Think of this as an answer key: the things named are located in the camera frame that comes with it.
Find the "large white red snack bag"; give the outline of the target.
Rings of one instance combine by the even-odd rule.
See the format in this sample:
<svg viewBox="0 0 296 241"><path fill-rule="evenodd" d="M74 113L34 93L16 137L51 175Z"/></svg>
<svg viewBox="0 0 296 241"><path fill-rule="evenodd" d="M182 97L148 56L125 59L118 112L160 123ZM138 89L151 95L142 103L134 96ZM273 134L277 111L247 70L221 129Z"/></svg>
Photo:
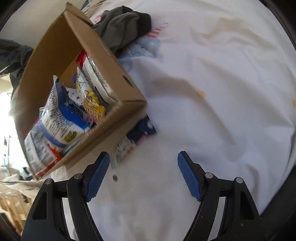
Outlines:
<svg viewBox="0 0 296 241"><path fill-rule="evenodd" d="M24 144L27 160L37 179L68 154L94 126L102 124L117 99L85 50L75 60L75 88L66 87L57 76L39 117Z"/></svg>

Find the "white blue snack bag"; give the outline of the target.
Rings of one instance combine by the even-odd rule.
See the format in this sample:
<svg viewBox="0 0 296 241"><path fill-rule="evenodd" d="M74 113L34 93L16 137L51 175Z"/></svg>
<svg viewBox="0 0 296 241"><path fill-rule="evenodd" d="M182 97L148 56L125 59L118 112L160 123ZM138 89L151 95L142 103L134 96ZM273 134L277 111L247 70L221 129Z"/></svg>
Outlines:
<svg viewBox="0 0 296 241"><path fill-rule="evenodd" d="M62 152L90 130L70 105L67 91L56 75L39 126L48 145L57 152Z"/></svg>

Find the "white purple candy packet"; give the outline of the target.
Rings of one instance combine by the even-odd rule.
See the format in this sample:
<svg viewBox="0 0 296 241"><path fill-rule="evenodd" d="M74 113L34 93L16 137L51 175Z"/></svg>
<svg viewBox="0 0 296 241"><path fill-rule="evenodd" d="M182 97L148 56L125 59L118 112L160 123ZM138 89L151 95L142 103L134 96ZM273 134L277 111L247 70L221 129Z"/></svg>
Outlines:
<svg viewBox="0 0 296 241"><path fill-rule="evenodd" d="M75 88L66 87L66 91L76 112L84 120L85 123L88 123L88 115L84 109L82 100L79 97L77 90Z"/></svg>

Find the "blue chips bag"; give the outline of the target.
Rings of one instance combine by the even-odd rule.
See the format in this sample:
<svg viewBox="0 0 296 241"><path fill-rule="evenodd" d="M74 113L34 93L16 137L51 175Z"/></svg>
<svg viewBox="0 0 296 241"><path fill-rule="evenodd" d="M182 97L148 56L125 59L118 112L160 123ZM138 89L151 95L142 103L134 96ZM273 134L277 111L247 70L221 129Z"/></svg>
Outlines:
<svg viewBox="0 0 296 241"><path fill-rule="evenodd" d="M76 74L74 76L74 83L76 85L77 94L81 99L81 101L83 102L92 93L92 88L87 78L85 77L84 73L79 67L77 67L76 69Z"/></svg>

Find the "white wrapper snack bar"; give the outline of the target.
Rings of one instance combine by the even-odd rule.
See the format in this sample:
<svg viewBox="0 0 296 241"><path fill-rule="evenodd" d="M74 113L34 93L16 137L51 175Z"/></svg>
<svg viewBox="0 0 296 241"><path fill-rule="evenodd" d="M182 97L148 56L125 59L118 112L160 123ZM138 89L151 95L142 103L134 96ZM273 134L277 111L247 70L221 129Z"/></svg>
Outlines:
<svg viewBox="0 0 296 241"><path fill-rule="evenodd" d="M127 137L118 142L115 145L114 150L109 155L112 169L115 169L123 161L123 159L133 151L134 147L135 142Z"/></svg>

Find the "yellow snack bag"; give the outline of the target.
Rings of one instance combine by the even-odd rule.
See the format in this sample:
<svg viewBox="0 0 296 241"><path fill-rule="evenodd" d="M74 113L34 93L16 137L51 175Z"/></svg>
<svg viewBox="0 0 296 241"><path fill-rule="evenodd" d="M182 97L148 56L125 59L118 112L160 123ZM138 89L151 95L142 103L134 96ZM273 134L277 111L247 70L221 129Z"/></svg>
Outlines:
<svg viewBox="0 0 296 241"><path fill-rule="evenodd" d="M92 93L82 102L86 112L96 124L100 124L105 116L105 107L99 103L96 94Z"/></svg>

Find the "white red blue snack packet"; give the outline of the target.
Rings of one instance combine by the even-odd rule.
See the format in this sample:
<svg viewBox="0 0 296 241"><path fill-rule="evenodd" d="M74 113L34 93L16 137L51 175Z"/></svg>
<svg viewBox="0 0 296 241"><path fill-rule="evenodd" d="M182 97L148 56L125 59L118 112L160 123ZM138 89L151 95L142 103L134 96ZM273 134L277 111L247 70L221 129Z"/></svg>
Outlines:
<svg viewBox="0 0 296 241"><path fill-rule="evenodd" d="M148 115L140 119L137 124L126 134L128 140L138 145L141 140L156 135L156 129Z"/></svg>

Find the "wooden furniture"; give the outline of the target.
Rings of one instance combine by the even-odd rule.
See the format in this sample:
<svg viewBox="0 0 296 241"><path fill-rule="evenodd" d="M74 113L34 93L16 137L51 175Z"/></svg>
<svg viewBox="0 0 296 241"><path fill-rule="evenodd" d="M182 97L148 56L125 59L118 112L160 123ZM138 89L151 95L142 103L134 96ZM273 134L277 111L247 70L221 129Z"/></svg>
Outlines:
<svg viewBox="0 0 296 241"><path fill-rule="evenodd" d="M8 218L16 233L22 233L30 208L42 184L42 180L18 180L17 175L1 180L1 214Z"/></svg>

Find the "white bed sheet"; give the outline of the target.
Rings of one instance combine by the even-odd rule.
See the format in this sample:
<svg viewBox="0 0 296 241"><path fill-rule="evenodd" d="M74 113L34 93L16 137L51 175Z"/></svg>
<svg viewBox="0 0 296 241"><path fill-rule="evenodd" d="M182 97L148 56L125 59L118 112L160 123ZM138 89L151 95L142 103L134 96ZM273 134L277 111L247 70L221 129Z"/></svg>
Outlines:
<svg viewBox="0 0 296 241"><path fill-rule="evenodd" d="M105 240L182 240L199 206L177 165L186 151L218 178L242 177L263 212L295 164L295 49L259 1L106 1L153 32L120 63L157 134L110 168L89 208Z"/></svg>

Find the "brown cardboard box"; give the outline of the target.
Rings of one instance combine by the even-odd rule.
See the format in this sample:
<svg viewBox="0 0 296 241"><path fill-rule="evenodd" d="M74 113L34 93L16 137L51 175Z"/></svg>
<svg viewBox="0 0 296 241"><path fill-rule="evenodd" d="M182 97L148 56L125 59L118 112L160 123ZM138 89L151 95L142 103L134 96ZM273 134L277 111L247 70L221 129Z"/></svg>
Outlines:
<svg viewBox="0 0 296 241"><path fill-rule="evenodd" d="M16 131L37 179L82 159L145 105L91 20L70 3L31 54L14 101Z"/></svg>

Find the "grey cloth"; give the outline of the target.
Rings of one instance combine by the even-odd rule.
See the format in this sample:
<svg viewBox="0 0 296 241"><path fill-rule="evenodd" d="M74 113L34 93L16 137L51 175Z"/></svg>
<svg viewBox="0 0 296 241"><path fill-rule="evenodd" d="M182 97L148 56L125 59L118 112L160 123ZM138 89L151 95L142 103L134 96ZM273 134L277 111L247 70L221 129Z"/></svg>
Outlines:
<svg viewBox="0 0 296 241"><path fill-rule="evenodd" d="M92 26L111 52L119 57L131 42L147 34L152 29L151 16L119 6L104 11L98 23Z"/></svg>

